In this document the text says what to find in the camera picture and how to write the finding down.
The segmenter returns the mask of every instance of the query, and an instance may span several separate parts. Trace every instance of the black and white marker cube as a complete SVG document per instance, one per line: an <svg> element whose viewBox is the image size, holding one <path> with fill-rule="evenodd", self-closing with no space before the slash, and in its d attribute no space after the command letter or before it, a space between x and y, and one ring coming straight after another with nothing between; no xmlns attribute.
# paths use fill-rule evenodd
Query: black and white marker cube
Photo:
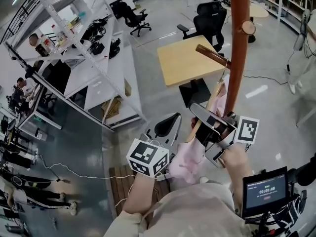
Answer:
<svg viewBox="0 0 316 237"><path fill-rule="evenodd" d="M254 144L259 127L259 119L240 116L235 142Z"/></svg>
<svg viewBox="0 0 316 237"><path fill-rule="evenodd" d="M155 177L169 163L169 149L134 139L126 158L134 171Z"/></svg>

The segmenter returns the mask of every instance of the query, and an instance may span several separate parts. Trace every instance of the timer display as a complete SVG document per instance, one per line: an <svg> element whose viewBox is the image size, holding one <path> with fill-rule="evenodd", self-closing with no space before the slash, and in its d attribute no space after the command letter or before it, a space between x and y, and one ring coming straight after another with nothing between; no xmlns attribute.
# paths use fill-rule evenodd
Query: timer display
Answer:
<svg viewBox="0 0 316 237"><path fill-rule="evenodd" d="M284 198L286 196L285 175L247 184L246 195L246 208L261 206Z"/></svg>

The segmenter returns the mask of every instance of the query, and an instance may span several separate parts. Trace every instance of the wooden mat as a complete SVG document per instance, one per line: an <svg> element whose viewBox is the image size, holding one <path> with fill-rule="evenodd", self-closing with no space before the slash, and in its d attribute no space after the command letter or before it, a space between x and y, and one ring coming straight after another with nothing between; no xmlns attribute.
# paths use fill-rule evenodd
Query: wooden mat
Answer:
<svg viewBox="0 0 316 237"><path fill-rule="evenodd" d="M127 176L136 175L136 172L131 170L129 165L114 167L109 169L110 177L112 176ZM122 199L128 197L129 188L134 183L134 177L129 176L126 178L111 178L112 193L115 205ZM166 180L160 182L155 181L153 191L153 204L160 201L165 195L170 193L169 185ZM125 201L119 203L116 207L117 215L122 211Z"/></svg>

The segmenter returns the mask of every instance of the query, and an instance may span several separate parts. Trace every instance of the light wood tabletop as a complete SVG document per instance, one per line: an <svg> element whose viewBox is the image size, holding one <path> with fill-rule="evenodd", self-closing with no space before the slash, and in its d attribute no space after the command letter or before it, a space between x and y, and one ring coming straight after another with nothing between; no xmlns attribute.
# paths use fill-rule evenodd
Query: light wood tabletop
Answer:
<svg viewBox="0 0 316 237"><path fill-rule="evenodd" d="M229 10L231 11L232 8L230 8L229 6L225 5L225 4L222 4L222 6L226 9L226 10ZM266 18L269 13L267 12L266 9L264 9L263 7L257 5L257 4L254 4L254 3L250 3L250 17L251 18Z"/></svg>
<svg viewBox="0 0 316 237"><path fill-rule="evenodd" d="M197 52L198 44L215 52L212 45L201 35L157 49L166 86L184 84L224 68L223 65Z"/></svg>

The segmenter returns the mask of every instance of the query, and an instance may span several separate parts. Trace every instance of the shelving unit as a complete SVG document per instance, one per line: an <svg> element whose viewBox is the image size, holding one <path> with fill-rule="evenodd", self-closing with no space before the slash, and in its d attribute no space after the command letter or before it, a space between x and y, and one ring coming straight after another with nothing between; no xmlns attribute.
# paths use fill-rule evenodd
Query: shelving unit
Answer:
<svg viewBox="0 0 316 237"><path fill-rule="evenodd" d="M84 57L84 61L72 68L64 94L58 92L37 73L34 73L34 78L74 109L111 131L118 126L138 119L147 121L142 113L132 47L124 39L123 31L119 30L118 22L111 8L106 0L103 0L104 4L98 8L85 11L85 19L82 19L81 27L78 27L78 30L74 33L58 14L58 11L73 1L53 0L53 2L49 2L48 0L40 0L39 8L30 14L28 22L20 29L12 46L18 47L29 34L40 26L40 23L35 24L34 22L42 23L49 17L52 17L65 33L67 42L56 53L51 54L49 58L53 60L56 56L55 59L60 59L61 53L67 48L72 48L71 45L74 44L79 53L78 55L81 55L81 59ZM104 26L106 32L99 40L99 43L104 45L104 49L102 53L93 55L80 43L80 39L90 23L98 18L107 18L107 24ZM120 52L112 59L109 59L111 40L117 40L118 38L121 40L119 44ZM41 60L43 58L35 57L31 59ZM62 60L68 59L79 59L79 57L71 56L67 52L64 52ZM45 61L44 65L47 66L49 63L51 61ZM131 86L131 95L129 97L125 94L125 80ZM81 108L69 98L86 87L85 104L84 108ZM112 102L116 96L120 96L123 99L118 115L105 119L106 112L101 121L89 113L90 109L98 107L105 101L110 100Z"/></svg>
<svg viewBox="0 0 316 237"><path fill-rule="evenodd" d="M270 14L275 16L278 21L281 21L292 28L295 32L300 33L300 24L302 14L307 9L308 0L303 0L303 6L297 1L300 0L256 0L263 2L264 7Z"/></svg>

